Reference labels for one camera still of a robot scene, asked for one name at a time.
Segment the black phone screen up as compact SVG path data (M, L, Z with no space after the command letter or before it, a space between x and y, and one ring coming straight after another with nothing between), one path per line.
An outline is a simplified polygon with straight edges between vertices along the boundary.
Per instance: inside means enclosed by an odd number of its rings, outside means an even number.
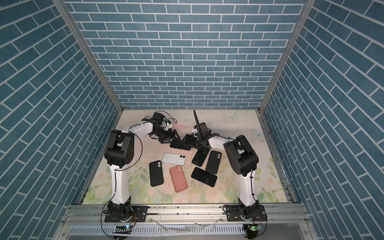
M182 140L173 139L171 141L170 148L190 151L192 147L191 145L184 143Z

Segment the white phone case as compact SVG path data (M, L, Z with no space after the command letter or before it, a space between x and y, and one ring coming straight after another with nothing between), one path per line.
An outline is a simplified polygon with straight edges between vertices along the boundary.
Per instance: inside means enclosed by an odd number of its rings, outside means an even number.
M173 154L173 153L164 153L162 158L162 163L170 165L184 166L186 162L185 155Z

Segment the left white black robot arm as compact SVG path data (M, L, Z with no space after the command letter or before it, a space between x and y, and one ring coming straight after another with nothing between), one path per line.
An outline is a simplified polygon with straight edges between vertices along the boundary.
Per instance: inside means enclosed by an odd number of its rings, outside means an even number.
M107 201L106 222L128 222L134 217L129 193L129 168L133 167L135 140L141 136L156 136L161 143L170 143L180 136L166 120L142 120L126 130L112 130L104 158L112 173L112 197Z

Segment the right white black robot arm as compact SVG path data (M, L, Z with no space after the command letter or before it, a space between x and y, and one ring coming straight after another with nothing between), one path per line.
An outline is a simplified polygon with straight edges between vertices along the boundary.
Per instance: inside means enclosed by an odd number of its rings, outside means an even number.
M262 222L267 222L268 217L263 205L259 203L256 196L256 184L253 172L257 169L259 158L248 142L247 138L239 135L236 138L224 138L219 134L211 134L205 139L202 136L183 140L193 148L200 149L208 147L225 151L233 171L239 177L240 197L239 213L245 220L259 218Z

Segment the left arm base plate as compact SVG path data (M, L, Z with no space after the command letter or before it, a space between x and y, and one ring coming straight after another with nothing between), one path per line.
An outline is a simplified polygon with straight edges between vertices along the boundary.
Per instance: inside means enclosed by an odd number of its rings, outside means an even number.
M123 206L115 205L108 207L103 213L106 214L105 223L125 223L136 222L143 223L146 220L148 213L147 206Z

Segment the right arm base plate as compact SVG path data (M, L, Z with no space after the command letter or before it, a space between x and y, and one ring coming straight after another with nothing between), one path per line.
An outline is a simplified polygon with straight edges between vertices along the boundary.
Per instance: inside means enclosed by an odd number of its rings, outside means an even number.
M223 205L223 210L228 222L261 221L265 222L268 217L265 208L261 204L253 204L246 207L240 205Z

